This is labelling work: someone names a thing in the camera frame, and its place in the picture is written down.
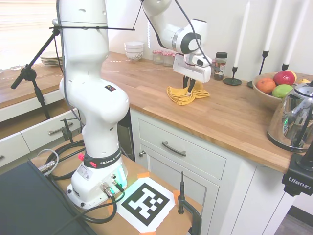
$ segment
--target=stack of plates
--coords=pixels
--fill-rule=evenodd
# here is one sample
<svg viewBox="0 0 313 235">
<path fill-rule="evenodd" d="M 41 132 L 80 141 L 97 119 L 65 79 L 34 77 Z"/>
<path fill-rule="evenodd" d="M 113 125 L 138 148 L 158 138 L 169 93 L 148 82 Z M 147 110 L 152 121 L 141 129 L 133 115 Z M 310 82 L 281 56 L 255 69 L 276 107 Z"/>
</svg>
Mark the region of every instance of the stack of plates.
<svg viewBox="0 0 313 235">
<path fill-rule="evenodd" d="M 58 51 L 60 64 L 62 65 L 62 52 Z M 59 65 L 56 51 L 42 53 L 40 59 L 44 65 L 56 66 Z"/>
</svg>

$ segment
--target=stack of bowls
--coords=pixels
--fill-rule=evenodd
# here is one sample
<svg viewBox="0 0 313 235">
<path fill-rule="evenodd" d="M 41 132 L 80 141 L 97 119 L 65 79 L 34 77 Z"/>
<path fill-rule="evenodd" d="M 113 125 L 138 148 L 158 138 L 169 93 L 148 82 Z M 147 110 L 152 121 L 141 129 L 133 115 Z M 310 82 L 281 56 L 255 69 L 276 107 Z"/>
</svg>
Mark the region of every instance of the stack of bowls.
<svg viewBox="0 0 313 235">
<path fill-rule="evenodd" d="M 124 43 L 124 47 L 128 59 L 138 61 L 142 58 L 143 54 L 142 42 L 126 42 Z"/>
</svg>

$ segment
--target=cabinet drawer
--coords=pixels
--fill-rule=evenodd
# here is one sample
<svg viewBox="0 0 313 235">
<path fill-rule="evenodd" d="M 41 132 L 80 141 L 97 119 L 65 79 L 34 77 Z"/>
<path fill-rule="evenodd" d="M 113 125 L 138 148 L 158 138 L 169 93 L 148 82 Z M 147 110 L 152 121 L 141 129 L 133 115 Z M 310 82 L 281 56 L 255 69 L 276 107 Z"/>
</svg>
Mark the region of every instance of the cabinet drawer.
<svg viewBox="0 0 313 235">
<path fill-rule="evenodd" d="M 23 135 L 30 151 L 33 151 L 47 143 L 50 143 L 62 137 L 63 134 L 61 128 L 64 127 L 64 122 L 61 120 L 65 118 L 70 119 L 75 118 L 75 116 L 71 111 L 68 111 L 21 131 L 21 134 Z M 69 127 L 71 131 L 74 131 L 80 127 L 80 123 L 78 120 L 75 119 L 67 121 L 68 124 L 70 122 L 73 123 Z"/>
<path fill-rule="evenodd" d="M 226 159 L 186 141 L 168 131 L 160 129 L 141 119 L 139 121 L 140 138 L 151 143 L 162 151 L 166 151 L 172 161 L 198 173 L 202 171 L 217 179 L 221 179 Z"/>
<path fill-rule="evenodd" d="M 136 156 L 136 162 L 177 189 L 180 187 L 181 172 L 184 172 L 185 194 L 203 205 L 201 235 L 207 235 L 219 187 L 143 144 L 140 151 L 145 154 L 143 157 Z"/>
<path fill-rule="evenodd" d="M 0 167 L 29 153 L 29 149 L 20 132 L 0 140 Z"/>
</svg>

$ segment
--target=microphone stand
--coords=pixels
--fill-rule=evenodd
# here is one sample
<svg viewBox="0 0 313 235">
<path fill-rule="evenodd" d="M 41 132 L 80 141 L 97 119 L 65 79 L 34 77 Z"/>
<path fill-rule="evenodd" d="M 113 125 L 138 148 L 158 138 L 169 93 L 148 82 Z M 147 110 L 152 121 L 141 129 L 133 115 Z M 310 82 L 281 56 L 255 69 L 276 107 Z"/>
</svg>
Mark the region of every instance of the microphone stand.
<svg viewBox="0 0 313 235">
<path fill-rule="evenodd" d="M 43 51 L 48 47 L 48 45 L 53 41 L 54 37 L 58 36 L 59 34 L 60 34 L 60 30 L 55 27 L 53 29 L 52 35 L 49 37 L 49 39 L 46 41 L 46 43 L 43 45 L 43 47 L 38 51 L 38 53 L 36 54 L 34 59 L 29 64 L 26 64 L 25 68 L 23 68 L 21 70 L 21 74 L 17 77 L 17 79 L 11 85 L 12 89 L 16 89 L 18 87 L 18 85 L 22 82 L 23 79 L 25 81 L 31 81 L 34 85 L 36 97 L 41 104 L 41 107 L 45 113 L 46 119 L 50 119 L 50 115 L 49 115 L 48 109 L 45 105 L 45 99 L 44 99 L 43 93 L 41 92 L 40 88 L 38 87 L 38 85 L 36 83 L 37 74 L 36 74 L 35 70 L 32 69 L 31 67 L 34 65 L 36 60 L 41 56 Z"/>
</svg>

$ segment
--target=orange tape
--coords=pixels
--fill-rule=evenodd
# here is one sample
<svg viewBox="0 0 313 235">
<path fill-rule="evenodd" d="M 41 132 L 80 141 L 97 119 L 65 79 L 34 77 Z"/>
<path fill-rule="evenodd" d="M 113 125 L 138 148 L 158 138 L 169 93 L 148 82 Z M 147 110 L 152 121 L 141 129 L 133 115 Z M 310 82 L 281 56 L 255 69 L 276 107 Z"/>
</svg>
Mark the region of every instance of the orange tape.
<svg viewBox="0 0 313 235">
<path fill-rule="evenodd" d="M 142 233 L 139 235 L 157 235 L 156 232 L 148 232 L 148 233 Z"/>
<path fill-rule="evenodd" d="M 112 202 L 111 199 L 108 199 L 108 200 L 106 201 L 106 203 L 111 203 L 111 202 Z M 109 205 L 109 206 L 107 206 L 106 208 L 108 209 L 109 214 L 112 214 L 112 213 L 113 213 L 113 205 Z"/>
<path fill-rule="evenodd" d="M 180 191 L 179 190 L 173 190 L 173 194 L 174 194 L 175 204 L 178 205 L 178 196 L 180 194 Z"/>
<path fill-rule="evenodd" d="M 149 172 L 137 174 L 137 179 L 147 178 L 147 177 L 148 177 L 148 178 L 150 177 Z"/>
</svg>

